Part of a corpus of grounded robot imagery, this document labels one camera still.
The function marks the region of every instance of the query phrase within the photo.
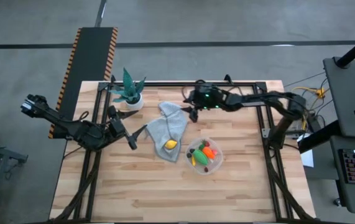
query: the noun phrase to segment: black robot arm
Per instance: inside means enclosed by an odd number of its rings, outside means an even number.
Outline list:
[[[279,101],[280,98],[288,99],[287,109]],[[306,100],[294,93],[279,93],[276,91],[253,95],[238,95],[222,90],[212,83],[200,82],[183,102],[193,106],[183,110],[189,112],[190,119],[196,122],[198,120],[198,110],[219,108],[227,112],[233,112],[243,107],[262,105],[271,106],[283,117],[296,120],[303,116],[305,111],[303,105],[305,105]]]
[[[68,133],[80,146],[87,150],[99,151],[109,144],[126,137],[131,149],[137,149],[136,141],[138,135],[145,129],[141,127],[133,135],[129,135],[121,120],[128,118],[137,111],[120,112],[114,106],[108,108],[108,118],[104,124],[94,124],[91,121],[83,120],[88,112],[84,112],[76,121],[70,121],[63,118],[57,111],[51,109],[44,96],[27,96],[21,105],[21,111],[31,118],[44,118],[47,121],[57,125]]]

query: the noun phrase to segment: green toy pepper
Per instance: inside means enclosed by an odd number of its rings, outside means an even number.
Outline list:
[[[192,153],[197,162],[204,166],[208,165],[208,158],[202,151],[198,149],[190,149],[190,153]]]

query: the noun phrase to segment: wooden tabletop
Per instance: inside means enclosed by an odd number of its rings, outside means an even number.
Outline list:
[[[284,90],[281,81],[266,83],[268,90]],[[75,119],[84,111],[92,114],[97,85],[98,82],[82,82]],[[249,87],[241,89],[245,94],[252,93]],[[130,133],[158,118],[160,112],[157,106],[162,101],[186,106],[182,103],[181,87],[146,87],[142,93],[144,107],[123,121]],[[126,110],[124,103],[112,104],[122,111]],[[273,116],[275,122],[281,118],[274,110]],[[145,138],[145,134],[139,136],[135,151],[129,148],[125,139],[103,149],[92,222],[275,221],[256,109],[243,108],[233,113],[201,111],[197,123],[192,123],[188,114],[186,117],[188,124],[177,163],[157,157],[154,143],[150,137]],[[223,164],[211,175],[196,174],[183,159],[187,146],[200,136],[216,141],[224,153]],[[77,143],[70,141],[65,153],[77,147]],[[281,154],[289,190],[306,212],[314,217],[299,152],[285,147]],[[51,218],[59,215],[75,195],[84,155],[85,151],[79,150],[63,161]],[[85,213],[87,195],[82,214]]]

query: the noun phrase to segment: concrete floor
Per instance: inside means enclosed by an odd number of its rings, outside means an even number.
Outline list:
[[[94,26],[100,0],[0,0],[0,44],[73,42],[77,28]],[[102,26],[118,26],[118,42],[355,40],[355,0],[109,0]],[[352,46],[196,47],[117,49],[113,74],[126,67],[140,79],[282,80],[323,71],[322,60]],[[49,140],[49,123],[19,106],[29,93],[55,106],[70,49],[0,50],[0,146],[29,154],[0,190],[0,223],[46,220],[64,140]],[[319,87],[324,75],[289,86]],[[333,104],[321,113],[336,119]],[[309,179],[317,217],[355,223],[355,214],[332,204],[332,180]]]

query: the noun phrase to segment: clear plastic bowl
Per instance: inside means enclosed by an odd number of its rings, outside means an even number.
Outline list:
[[[215,155],[215,157],[213,159],[213,162],[210,162],[210,160],[208,159],[208,165],[207,166],[204,166],[204,165],[200,164],[197,161],[195,162],[196,166],[193,166],[192,163],[191,163],[191,158],[187,157],[187,153],[190,153],[190,149],[198,149],[199,146],[202,144],[203,140],[209,142],[210,149],[211,150],[216,150],[217,151],[217,155]],[[193,170],[195,170],[197,173],[199,173],[201,175],[209,175],[209,174],[214,173],[217,169],[219,169],[219,167],[223,163],[223,152],[221,151],[220,147],[212,139],[206,138],[206,137],[202,137],[202,138],[194,139],[194,141],[191,142],[191,144],[185,150],[184,158],[185,158],[185,161],[187,162],[187,164]]]

